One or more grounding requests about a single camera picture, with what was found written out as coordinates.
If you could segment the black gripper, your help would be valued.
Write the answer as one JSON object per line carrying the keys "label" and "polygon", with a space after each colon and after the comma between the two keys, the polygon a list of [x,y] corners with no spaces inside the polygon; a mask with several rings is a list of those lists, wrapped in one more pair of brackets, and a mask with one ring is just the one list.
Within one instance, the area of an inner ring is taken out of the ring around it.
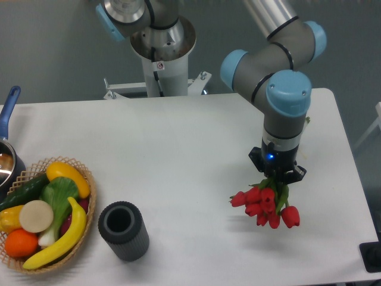
{"label": "black gripper", "polygon": [[283,184],[299,182],[307,172],[296,162],[299,143],[300,136],[289,139],[263,136],[261,146],[254,147],[249,158],[267,178],[274,177]]}

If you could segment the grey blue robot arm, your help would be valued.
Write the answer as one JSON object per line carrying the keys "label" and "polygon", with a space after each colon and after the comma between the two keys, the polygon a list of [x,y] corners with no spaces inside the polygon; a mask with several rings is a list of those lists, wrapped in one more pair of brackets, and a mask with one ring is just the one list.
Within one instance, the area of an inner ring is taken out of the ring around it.
{"label": "grey blue robot arm", "polygon": [[[264,115],[262,143],[249,154],[257,170],[283,184],[301,181],[296,154],[311,103],[311,82],[299,68],[327,45],[324,29],[303,22],[288,1],[246,1],[268,45],[256,54],[232,51],[220,77]],[[149,97],[189,95],[188,56],[196,42],[193,25],[177,1],[101,1],[96,13],[115,41],[129,39],[141,58]]]}

